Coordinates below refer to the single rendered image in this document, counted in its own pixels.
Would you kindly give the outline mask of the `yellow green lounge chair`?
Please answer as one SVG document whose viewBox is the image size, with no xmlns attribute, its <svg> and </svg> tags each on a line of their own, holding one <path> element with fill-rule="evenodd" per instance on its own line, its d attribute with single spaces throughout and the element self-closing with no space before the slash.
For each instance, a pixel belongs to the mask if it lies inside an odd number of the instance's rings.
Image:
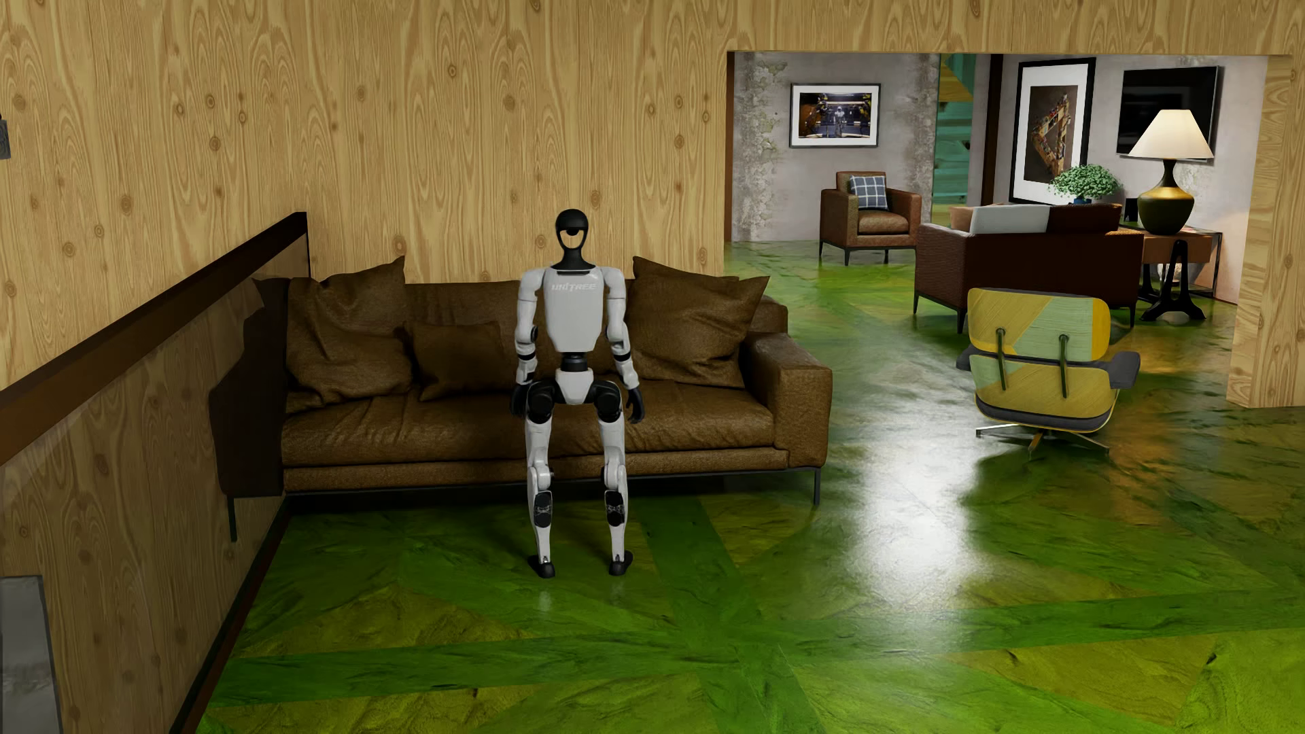
<svg viewBox="0 0 1305 734">
<path fill-rule="evenodd" d="M 1104 300 L 1058 293 L 970 290 L 970 347 L 958 358 L 970 371 L 979 411 L 998 428 L 1099 447 L 1092 435 L 1111 419 L 1118 391 L 1134 385 L 1139 354 L 1105 359 L 1111 315 Z"/>
</svg>

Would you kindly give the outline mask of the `dark wall screen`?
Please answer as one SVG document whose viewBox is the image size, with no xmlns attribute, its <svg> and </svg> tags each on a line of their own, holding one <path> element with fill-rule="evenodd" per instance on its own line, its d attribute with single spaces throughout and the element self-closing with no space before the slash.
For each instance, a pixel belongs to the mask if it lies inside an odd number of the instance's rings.
<svg viewBox="0 0 1305 734">
<path fill-rule="evenodd" d="M 1131 69 L 1122 74 L 1116 153 L 1128 154 L 1161 108 L 1188 108 L 1215 148 L 1223 68 Z"/>
</svg>

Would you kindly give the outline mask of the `white left robot leg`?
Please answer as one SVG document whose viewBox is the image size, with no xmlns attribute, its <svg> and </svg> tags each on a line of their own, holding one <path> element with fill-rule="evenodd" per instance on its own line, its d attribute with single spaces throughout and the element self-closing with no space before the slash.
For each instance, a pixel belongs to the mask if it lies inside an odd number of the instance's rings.
<svg viewBox="0 0 1305 734">
<path fill-rule="evenodd" d="M 621 576 L 626 572 L 633 558 L 625 547 L 629 496 L 625 468 L 625 419 L 621 392 L 613 381 L 595 381 L 590 387 L 587 401 L 595 407 L 596 421 L 599 421 L 600 436 L 604 448 L 604 504 L 612 539 L 612 560 L 609 564 L 609 573 L 612 576 Z"/>
</svg>

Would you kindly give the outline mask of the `teal staircase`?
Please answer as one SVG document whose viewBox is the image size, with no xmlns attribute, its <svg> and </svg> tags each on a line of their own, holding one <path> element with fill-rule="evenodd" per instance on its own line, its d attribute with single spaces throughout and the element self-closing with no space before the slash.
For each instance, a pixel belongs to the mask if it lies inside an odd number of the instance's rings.
<svg viewBox="0 0 1305 734">
<path fill-rule="evenodd" d="M 933 162 L 933 206 L 964 205 L 970 195 L 971 136 L 977 55 L 940 57 Z"/>
</svg>

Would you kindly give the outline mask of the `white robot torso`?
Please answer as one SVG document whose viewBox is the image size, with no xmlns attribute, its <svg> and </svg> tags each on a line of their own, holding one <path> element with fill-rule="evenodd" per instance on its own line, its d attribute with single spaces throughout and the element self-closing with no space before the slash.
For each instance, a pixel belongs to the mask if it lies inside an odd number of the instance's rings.
<svg viewBox="0 0 1305 734">
<path fill-rule="evenodd" d="M 594 372 L 587 358 L 602 334 L 604 285 L 604 269 L 598 266 L 585 272 L 544 270 L 545 330 L 561 354 L 555 380 L 568 405 L 586 402 L 590 393 Z"/>
</svg>

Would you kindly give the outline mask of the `wooden side table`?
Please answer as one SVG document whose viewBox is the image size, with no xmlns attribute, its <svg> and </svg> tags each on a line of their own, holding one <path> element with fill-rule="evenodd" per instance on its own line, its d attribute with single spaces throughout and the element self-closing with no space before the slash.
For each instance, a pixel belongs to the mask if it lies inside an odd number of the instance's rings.
<svg viewBox="0 0 1305 734">
<path fill-rule="evenodd" d="M 1122 222 L 1121 227 L 1143 234 L 1138 299 L 1151 307 L 1141 319 L 1156 321 L 1165 312 L 1181 312 L 1190 320 L 1205 320 L 1205 312 L 1191 299 L 1191 266 L 1214 264 L 1211 282 L 1218 281 L 1221 232 L 1185 226 L 1174 235 L 1156 235 L 1139 222 Z"/>
</svg>

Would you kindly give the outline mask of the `wide framed wall picture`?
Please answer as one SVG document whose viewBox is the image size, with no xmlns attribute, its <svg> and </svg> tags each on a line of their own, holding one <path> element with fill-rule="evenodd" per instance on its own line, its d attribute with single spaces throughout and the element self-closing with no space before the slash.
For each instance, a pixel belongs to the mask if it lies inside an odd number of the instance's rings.
<svg viewBox="0 0 1305 734">
<path fill-rule="evenodd" d="M 791 85 L 791 148 L 874 148 L 878 84 Z"/>
</svg>

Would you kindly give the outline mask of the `grey sofa cushion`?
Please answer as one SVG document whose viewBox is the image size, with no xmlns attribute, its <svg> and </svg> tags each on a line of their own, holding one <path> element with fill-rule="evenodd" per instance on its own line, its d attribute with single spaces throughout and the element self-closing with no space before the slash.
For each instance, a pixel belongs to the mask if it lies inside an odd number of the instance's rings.
<svg viewBox="0 0 1305 734">
<path fill-rule="evenodd" d="M 988 205 L 972 209 L 970 232 L 1021 234 L 1045 232 L 1052 206 L 1049 205 Z"/>
</svg>

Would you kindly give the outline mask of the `dark brown sofa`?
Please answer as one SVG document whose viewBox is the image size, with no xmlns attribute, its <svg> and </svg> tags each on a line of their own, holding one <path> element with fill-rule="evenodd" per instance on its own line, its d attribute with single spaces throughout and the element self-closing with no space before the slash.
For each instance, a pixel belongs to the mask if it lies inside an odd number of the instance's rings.
<svg viewBox="0 0 1305 734">
<path fill-rule="evenodd" d="M 1051 205 L 1045 232 L 971 234 L 971 206 L 950 208 L 950 225 L 923 225 L 915 299 L 955 310 L 964 327 L 976 287 L 1094 296 L 1135 310 L 1143 234 L 1118 225 L 1118 204 Z"/>
</svg>

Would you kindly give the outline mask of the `white robot leg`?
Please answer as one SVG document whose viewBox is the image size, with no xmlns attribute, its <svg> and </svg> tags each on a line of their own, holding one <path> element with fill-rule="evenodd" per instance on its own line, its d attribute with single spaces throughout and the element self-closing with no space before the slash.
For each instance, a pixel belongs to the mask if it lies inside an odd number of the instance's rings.
<svg viewBox="0 0 1305 734">
<path fill-rule="evenodd" d="M 621 576 L 626 572 L 633 558 L 625 547 L 629 496 L 625 468 L 625 419 L 621 392 L 613 381 L 595 381 L 590 387 L 587 401 L 595 407 L 596 421 L 599 421 L 600 436 L 604 448 L 604 504 L 612 539 L 612 560 L 609 564 L 609 573 L 612 576 Z"/>
<path fill-rule="evenodd" d="M 556 575 L 549 550 L 553 498 L 549 488 L 552 471 L 548 465 L 551 421 L 556 392 L 557 385 L 553 379 L 534 380 L 526 388 L 525 402 L 527 498 L 536 543 L 536 554 L 529 558 L 529 563 L 543 579 L 552 579 Z"/>
</svg>

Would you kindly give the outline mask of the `green potted plant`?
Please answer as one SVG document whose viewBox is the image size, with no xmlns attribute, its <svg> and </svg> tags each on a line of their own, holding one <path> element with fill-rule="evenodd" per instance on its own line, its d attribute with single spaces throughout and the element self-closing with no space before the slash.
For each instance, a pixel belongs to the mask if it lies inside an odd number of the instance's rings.
<svg viewBox="0 0 1305 734">
<path fill-rule="evenodd" d="M 1077 165 L 1054 176 L 1051 188 L 1075 201 L 1098 200 L 1116 193 L 1121 188 L 1118 178 L 1096 163 Z"/>
</svg>

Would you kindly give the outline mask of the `dark wooden wall rail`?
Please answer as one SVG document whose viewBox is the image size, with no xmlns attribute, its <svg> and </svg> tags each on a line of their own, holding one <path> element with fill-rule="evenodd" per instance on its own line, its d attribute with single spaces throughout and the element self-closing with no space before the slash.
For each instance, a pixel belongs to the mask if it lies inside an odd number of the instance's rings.
<svg viewBox="0 0 1305 734">
<path fill-rule="evenodd" d="M 0 391 L 0 465 L 308 232 L 295 212 Z"/>
</svg>

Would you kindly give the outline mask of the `tall framed wall picture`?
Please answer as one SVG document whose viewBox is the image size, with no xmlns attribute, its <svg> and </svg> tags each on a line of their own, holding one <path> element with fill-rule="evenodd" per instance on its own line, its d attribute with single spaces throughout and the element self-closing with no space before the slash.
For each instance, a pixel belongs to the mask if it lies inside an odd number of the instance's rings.
<svg viewBox="0 0 1305 734">
<path fill-rule="evenodd" d="M 1065 205 L 1073 196 L 1052 183 L 1084 163 L 1095 57 L 1024 61 L 1018 72 L 1010 200 Z"/>
</svg>

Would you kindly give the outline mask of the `black robot head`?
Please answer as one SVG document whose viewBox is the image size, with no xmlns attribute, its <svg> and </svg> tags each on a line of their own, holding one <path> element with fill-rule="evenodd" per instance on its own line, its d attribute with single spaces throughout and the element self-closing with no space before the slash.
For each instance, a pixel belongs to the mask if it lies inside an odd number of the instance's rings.
<svg viewBox="0 0 1305 734">
<path fill-rule="evenodd" d="M 552 265 L 555 270 L 577 276 L 577 273 L 587 273 L 595 268 L 582 255 L 582 248 L 589 236 L 589 218 L 579 209 L 572 208 L 559 213 L 555 230 L 559 244 L 562 248 L 562 259 Z"/>
</svg>

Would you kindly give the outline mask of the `white right robot leg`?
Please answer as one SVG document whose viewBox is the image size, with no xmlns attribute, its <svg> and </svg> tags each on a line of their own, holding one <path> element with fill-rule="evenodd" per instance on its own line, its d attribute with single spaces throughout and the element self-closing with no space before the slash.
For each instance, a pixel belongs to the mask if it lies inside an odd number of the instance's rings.
<svg viewBox="0 0 1305 734">
<path fill-rule="evenodd" d="M 548 465 L 551 421 L 556 392 L 557 385 L 553 379 L 534 380 L 526 388 L 525 402 L 527 498 L 536 543 L 536 554 L 529 558 L 529 563 L 543 579 L 552 579 L 556 575 L 549 550 L 553 498 L 549 488 L 552 471 Z"/>
</svg>

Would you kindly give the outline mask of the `brown leather sofa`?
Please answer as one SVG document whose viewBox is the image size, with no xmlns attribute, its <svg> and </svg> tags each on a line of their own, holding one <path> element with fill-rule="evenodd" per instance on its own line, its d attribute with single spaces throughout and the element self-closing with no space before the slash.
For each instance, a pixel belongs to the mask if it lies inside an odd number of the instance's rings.
<svg viewBox="0 0 1305 734">
<path fill-rule="evenodd" d="M 290 279 L 254 279 L 261 310 L 244 351 L 209 393 L 221 490 L 238 499 L 382 492 L 526 479 L 525 424 L 505 391 L 432 401 L 408 393 L 317 406 L 284 370 Z M 760 300 L 739 347 L 740 388 L 643 380 L 649 415 L 626 434 L 637 475 L 817 471 L 827 455 L 833 372 Z"/>
</svg>

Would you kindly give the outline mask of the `large brown sofa cushion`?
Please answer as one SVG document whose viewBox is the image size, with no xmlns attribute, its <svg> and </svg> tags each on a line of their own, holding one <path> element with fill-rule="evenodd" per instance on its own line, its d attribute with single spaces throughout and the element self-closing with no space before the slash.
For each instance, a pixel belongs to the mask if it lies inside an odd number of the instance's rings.
<svg viewBox="0 0 1305 734">
<path fill-rule="evenodd" d="M 411 388 L 412 364 L 402 338 L 408 316 L 403 264 L 395 259 L 325 281 L 290 281 L 287 413 Z"/>
<path fill-rule="evenodd" d="M 641 380 L 743 388 L 739 347 L 769 278 L 696 276 L 633 260 L 626 327 Z"/>
</svg>

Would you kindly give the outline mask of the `small brown sofa cushion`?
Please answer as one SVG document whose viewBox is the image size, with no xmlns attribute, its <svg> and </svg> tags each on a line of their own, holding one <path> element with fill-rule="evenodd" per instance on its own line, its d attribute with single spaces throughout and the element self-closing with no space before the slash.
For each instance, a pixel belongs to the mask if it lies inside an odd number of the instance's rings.
<svg viewBox="0 0 1305 734">
<path fill-rule="evenodd" d="M 406 328 L 420 372 L 420 401 L 512 391 L 515 362 L 506 357 L 499 323 L 436 327 L 410 320 Z"/>
</svg>

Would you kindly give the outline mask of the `black white table lamp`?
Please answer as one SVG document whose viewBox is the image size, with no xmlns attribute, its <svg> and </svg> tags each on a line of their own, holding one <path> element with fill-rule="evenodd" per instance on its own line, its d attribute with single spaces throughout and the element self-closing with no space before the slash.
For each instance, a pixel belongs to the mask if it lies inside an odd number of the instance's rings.
<svg viewBox="0 0 1305 734">
<path fill-rule="evenodd" d="M 1188 108 L 1161 108 L 1129 152 L 1133 158 L 1161 159 L 1160 182 L 1135 197 L 1139 225 L 1155 235 L 1174 235 L 1194 208 L 1194 197 L 1178 187 L 1174 166 L 1178 159 L 1214 158 L 1205 135 Z"/>
</svg>

